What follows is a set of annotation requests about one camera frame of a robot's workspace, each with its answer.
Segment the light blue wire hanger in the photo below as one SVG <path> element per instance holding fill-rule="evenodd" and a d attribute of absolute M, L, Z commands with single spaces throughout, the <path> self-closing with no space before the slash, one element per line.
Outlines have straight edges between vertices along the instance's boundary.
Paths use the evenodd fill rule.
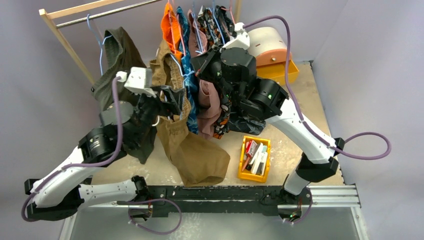
<path fill-rule="evenodd" d="M 199 92 L 200 85 L 195 75 L 194 68 L 191 65 L 190 56 L 184 55 L 178 62 L 173 54 L 171 59 L 177 65 L 177 73 L 183 78 L 182 86 L 185 88 L 185 94 L 189 103 L 188 122 L 197 122 L 199 113 Z"/>

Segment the tan brown shorts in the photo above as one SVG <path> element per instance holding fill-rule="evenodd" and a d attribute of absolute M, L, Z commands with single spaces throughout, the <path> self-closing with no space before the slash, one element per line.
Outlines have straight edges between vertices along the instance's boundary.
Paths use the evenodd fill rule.
<path fill-rule="evenodd" d="M 162 40 L 156 58 L 149 63 L 153 85 L 166 85 L 177 90 L 183 88 L 183 77 L 177 72 L 177 64 L 171 51 Z M 177 168 L 183 185 L 203 187 L 221 183 L 227 173 L 229 154 L 217 144 L 189 131 L 187 126 L 190 105 L 183 99 L 182 115 L 161 117 L 157 136 L 168 160 Z"/>

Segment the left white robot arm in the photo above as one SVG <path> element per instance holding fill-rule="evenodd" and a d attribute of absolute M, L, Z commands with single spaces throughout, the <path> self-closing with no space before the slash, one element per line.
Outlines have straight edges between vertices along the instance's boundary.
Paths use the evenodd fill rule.
<path fill-rule="evenodd" d="M 21 217 L 27 222 L 59 221 L 97 204 L 118 201 L 142 205 L 150 200 L 142 176 L 101 185 L 88 184 L 87 180 L 131 151 L 141 149 L 159 118 L 182 112 L 184 94 L 184 89 L 166 85 L 143 88 L 132 104 L 119 100 L 118 91 L 113 89 L 113 103 L 99 115 L 101 125 L 87 133 L 48 175 L 25 181 L 27 199 Z"/>

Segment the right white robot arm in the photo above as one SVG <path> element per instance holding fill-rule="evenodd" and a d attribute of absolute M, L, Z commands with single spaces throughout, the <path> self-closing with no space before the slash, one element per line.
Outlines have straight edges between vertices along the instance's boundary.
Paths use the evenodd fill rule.
<path fill-rule="evenodd" d="M 211 48 L 190 63 L 198 78 L 216 84 L 244 115 L 273 125 L 302 150 L 300 162 L 280 191 L 284 202 L 294 203 L 308 184 L 336 173 L 339 163 L 335 156 L 345 141 L 325 134 L 299 113 L 294 98 L 277 82 L 259 77 L 256 58 L 247 50 Z"/>

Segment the blue patterned shorts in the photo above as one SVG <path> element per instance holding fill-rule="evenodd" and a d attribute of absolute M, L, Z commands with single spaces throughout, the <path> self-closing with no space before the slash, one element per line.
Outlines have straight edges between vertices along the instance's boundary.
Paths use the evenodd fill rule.
<path fill-rule="evenodd" d="M 184 16 L 183 9 L 178 6 L 176 9 L 176 18 L 180 27 L 180 43 L 178 50 L 182 52 L 181 65 L 185 75 L 183 85 L 186 89 L 186 96 L 190 103 L 190 111 L 187 118 L 188 130 L 194 134 L 199 133 L 197 120 L 197 97 L 199 93 L 199 84 L 194 75 L 194 69 L 190 63 L 191 54 L 189 51 L 190 29 L 187 18 Z"/>

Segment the pink shorts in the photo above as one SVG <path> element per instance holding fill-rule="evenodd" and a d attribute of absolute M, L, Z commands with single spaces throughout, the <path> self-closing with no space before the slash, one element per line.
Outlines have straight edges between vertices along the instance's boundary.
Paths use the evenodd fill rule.
<path fill-rule="evenodd" d="M 187 17 L 190 26 L 188 49 L 190 56 L 194 58 L 206 51 L 207 38 L 206 34 L 200 30 L 200 23 L 195 19 L 195 15 L 191 9 L 187 11 Z M 198 134 L 209 140 L 214 135 L 214 125 L 221 114 L 222 108 L 218 91 L 214 84 L 202 79 L 198 79 L 198 84 Z"/>

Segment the orange black patterned shorts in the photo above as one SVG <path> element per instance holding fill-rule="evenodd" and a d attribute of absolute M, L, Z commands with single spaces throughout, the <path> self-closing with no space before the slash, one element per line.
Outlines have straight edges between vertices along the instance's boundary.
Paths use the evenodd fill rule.
<path fill-rule="evenodd" d="M 202 7 L 197 15 L 200 23 L 200 31 L 206 36 L 206 49 L 223 46 L 229 42 L 233 36 L 233 22 L 228 18 L 223 6 L 216 5 L 214 8 Z M 229 131 L 227 123 L 229 121 L 231 103 L 221 90 L 217 90 L 221 112 L 214 123 L 213 137 L 221 139 Z"/>

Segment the dark grey patterned shorts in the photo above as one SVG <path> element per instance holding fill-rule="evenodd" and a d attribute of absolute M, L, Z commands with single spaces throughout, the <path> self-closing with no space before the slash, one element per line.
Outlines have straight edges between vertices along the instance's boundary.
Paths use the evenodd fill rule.
<path fill-rule="evenodd" d="M 227 13 L 230 13 L 230 16 L 228 16 L 228 18 L 230 18 L 231 21 L 233 22 L 233 30 L 231 31 L 232 37 L 230 38 L 230 40 L 232 40 L 233 38 L 236 37 L 236 32 L 235 32 L 236 23 L 234 22 L 234 16 L 231 13 L 231 10 L 225 7 L 224 7 L 224 10 L 226 10 L 226 15 Z M 234 132 L 245 133 L 245 134 L 259 135 L 266 126 L 265 122 L 263 120 L 262 121 L 255 120 L 255 119 L 251 119 L 246 116 L 243 116 L 242 111 L 239 110 L 235 104 L 231 103 L 229 97 L 224 93 L 223 90 L 221 91 L 224 94 L 224 96 L 228 98 L 230 102 L 229 120 L 227 123 L 228 132 L 234 131 Z"/>

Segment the olive green shorts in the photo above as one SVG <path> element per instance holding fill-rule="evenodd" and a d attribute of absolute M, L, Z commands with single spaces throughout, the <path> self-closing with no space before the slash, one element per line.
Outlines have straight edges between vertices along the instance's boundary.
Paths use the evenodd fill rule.
<path fill-rule="evenodd" d="M 102 76 L 93 84 L 92 95 L 98 101 L 104 111 L 113 104 L 113 79 L 120 77 L 116 82 L 118 99 L 136 105 L 140 96 L 125 87 L 132 67 L 145 68 L 141 55 L 133 40 L 122 27 L 110 28 L 104 32 L 104 50 L 106 55 L 107 69 Z M 138 159 L 144 165 L 154 150 L 157 129 L 150 127 L 141 139 L 135 141 L 135 147 L 130 149 L 128 143 L 124 144 L 127 153 Z"/>

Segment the cream orange drawer box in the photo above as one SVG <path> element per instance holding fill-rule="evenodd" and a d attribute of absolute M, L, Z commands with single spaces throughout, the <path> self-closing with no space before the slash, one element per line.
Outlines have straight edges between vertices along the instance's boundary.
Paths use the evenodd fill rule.
<path fill-rule="evenodd" d="M 279 85 L 285 85 L 286 57 L 288 62 L 288 82 L 294 83 L 299 75 L 299 70 L 288 53 L 287 45 L 279 32 L 273 27 L 259 27 L 248 32 L 250 55 L 256 59 L 257 76 L 271 79 Z"/>

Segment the yellow bin with items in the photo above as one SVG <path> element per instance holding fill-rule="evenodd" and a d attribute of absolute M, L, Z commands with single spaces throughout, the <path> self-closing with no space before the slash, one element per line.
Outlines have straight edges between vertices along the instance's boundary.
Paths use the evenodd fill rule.
<path fill-rule="evenodd" d="M 270 171 L 271 141 L 244 136 L 237 177 L 241 180 L 266 183 Z"/>

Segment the wooden clothes rack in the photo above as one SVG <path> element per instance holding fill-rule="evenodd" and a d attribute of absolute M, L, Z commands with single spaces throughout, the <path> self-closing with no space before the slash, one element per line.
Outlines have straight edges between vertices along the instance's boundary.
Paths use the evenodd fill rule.
<path fill-rule="evenodd" d="M 78 56 L 77 52 L 73 49 L 69 41 L 66 39 L 66 37 L 61 32 L 61 29 L 74 26 L 80 23 L 83 23 L 85 21 L 95 20 L 102 17 L 114 15 L 117 13 L 125 12 L 128 10 L 140 8 L 143 6 L 147 6 L 153 3 L 156 3 L 156 0 L 144 0 L 142 2 L 130 4 L 127 6 L 118 7 L 116 9 L 111 9 L 108 11 L 104 11 L 101 13 L 97 13 L 94 15 L 90 15 L 88 17 L 83 17 L 75 20 L 71 20 L 68 22 L 56 24 L 54 22 L 55 19 L 68 17 L 71 15 L 79 14 L 82 12 L 89 12 L 94 9 L 98 9 L 101 7 L 117 4 L 118 0 L 96 0 L 88 3 L 84 3 L 81 5 L 73 6 L 70 8 L 57 10 L 54 12 L 47 12 L 44 8 L 39 9 L 39 16 L 41 19 L 45 22 L 45 24 L 48 26 L 48 28 L 51 30 L 51 32 L 54 34 L 56 39 L 61 43 L 61 45 L 64 47 L 66 52 L 69 54 L 69 56 L 72 58 L 72 60 L 75 62 L 75 64 L 78 66 L 78 68 L 82 71 L 83 75 L 86 77 L 86 79 L 93 84 L 95 82 L 95 79 L 92 75 L 92 73 L 89 71 L 89 69 L 86 67 L 86 65 L 83 63 L 81 58 Z"/>

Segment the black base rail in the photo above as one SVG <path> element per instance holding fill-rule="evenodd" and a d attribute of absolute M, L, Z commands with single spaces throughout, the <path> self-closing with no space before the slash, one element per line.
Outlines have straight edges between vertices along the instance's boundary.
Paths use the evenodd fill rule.
<path fill-rule="evenodd" d="M 151 210 L 152 217 L 170 213 L 262 214 L 268 217 L 298 219 L 308 209 L 360 207 L 353 185 L 311 185 L 299 196 L 283 194 L 280 185 L 215 185 L 183 187 L 151 185 L 145 197 L 130 200 L 128 205 Z"/>

